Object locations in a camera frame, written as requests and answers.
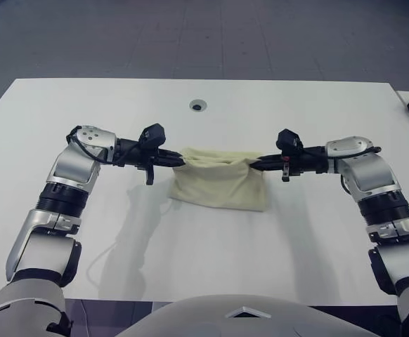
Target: cloth bag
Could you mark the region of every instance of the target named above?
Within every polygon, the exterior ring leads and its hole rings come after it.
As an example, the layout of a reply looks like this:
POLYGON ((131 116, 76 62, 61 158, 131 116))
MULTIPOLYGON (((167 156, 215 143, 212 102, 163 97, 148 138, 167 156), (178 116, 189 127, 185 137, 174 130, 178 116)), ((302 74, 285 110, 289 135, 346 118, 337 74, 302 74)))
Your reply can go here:
POLYGON ((265 211, 263 172, 249 165, 256 152, 181 151, 186 165, 175 167, 170 197, 208 207, 265 211))

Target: beige fabric bag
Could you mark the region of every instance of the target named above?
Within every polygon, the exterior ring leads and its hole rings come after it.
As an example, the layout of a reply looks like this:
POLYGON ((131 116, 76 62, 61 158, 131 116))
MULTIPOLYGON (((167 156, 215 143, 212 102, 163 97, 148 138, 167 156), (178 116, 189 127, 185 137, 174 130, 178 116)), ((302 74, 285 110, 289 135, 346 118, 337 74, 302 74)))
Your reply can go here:
POLYGON ((263 173, 249 165, 256 152, 181 151, 186 165, 175 167, 170 197, 202 206, 265 211, 263 173))

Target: black cable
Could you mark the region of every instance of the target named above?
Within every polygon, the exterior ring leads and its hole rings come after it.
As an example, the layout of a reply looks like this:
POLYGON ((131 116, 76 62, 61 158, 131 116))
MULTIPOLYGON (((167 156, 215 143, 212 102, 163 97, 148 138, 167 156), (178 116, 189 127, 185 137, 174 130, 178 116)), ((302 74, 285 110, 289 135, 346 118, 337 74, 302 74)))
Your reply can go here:
POLYGON ((134 150, 134 148, 136 148, 136 147, 139 145, 139 143, 136 143, 136 144, 132 145, 131 147, 129 147, 129 148, 125 151, 125 153, 124 153, 118 160, 115 160, 115 161, 107 161, 107 160, 98 158, 97 156, 94 156, 93 154, 91 154, 91 153, 84 147, 84 145, 82 145, 82 143, 78 140, 78 138, 77 138, 77 136, 76 136, 75 134, 74 134, 74 135, 71 135, 71 136, 70 136, 70 139, 73 140, 73 141, 79 146, 79 148, 80 148, 85 154, 87 154, 90 158, 92 158, 93 160, 98 161, 99 163, 106 164, 106 165, 118 165, 132 150, 134 150))
POLYGON ((342 188, 346 193, 351 195, 350 190, 345 185, 344 176, 342 174, 340 175, 340 185, 342 185, 342 188))
POLYGON ((362 152, 359 152, 359 153, 348 154, 346 156, 340 156, 340 157, 331 157, 331 156, 327 156, 326 154, 312 153, 312 152, 306 151, 306 149, 303 149, 303 153, 309 154, 310 156, 313 156, 313 157, 326 158, 326 159, 348 159, 348 158, 359 157, 366 153, 371 153, 371 152, 378 153, 380 151, 381 151, 381 147, 369 147, 368 149, 362 152))

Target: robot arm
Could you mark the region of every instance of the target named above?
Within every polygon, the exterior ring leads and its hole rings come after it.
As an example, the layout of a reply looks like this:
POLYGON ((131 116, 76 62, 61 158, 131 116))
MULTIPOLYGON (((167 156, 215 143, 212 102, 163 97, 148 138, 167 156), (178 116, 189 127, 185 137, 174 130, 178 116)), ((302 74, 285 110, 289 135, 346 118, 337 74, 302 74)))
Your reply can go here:
POLYGON ((179 153, 159 149, 164 142, 159 124, 146 128, 138 141, 93 126, 72 130, 8 256, 10 283, 0 291, 0 322, 5 323, 0 336, 70 335, 60 288, 77 272, 81 244, 72 235, 81 225, 100 165, 136 166, 146 171, 146 183, 152 185, 154 165, 184 165, 179 153))
POLYGON ((306 171, 341 174, 342 186, 358 204, 375 248, 371 266, 381 290, 398 296, 402 336, 409 336, 409 204, 389 165, 371 141, 349 137, 325 147, 303 147, 289 130, 278 135, 282 154, 261 157, 252 167, 283 170, 283 181, 306 171))

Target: gray floor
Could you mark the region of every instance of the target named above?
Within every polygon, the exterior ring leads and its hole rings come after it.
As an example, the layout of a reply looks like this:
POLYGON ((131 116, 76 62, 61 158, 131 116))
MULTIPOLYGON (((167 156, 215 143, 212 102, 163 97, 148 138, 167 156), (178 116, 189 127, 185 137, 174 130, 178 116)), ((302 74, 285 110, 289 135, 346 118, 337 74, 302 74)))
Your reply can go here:
POLYGON ((386 81, 409 90, 409 0, 0 0, 19 77, 386 81))

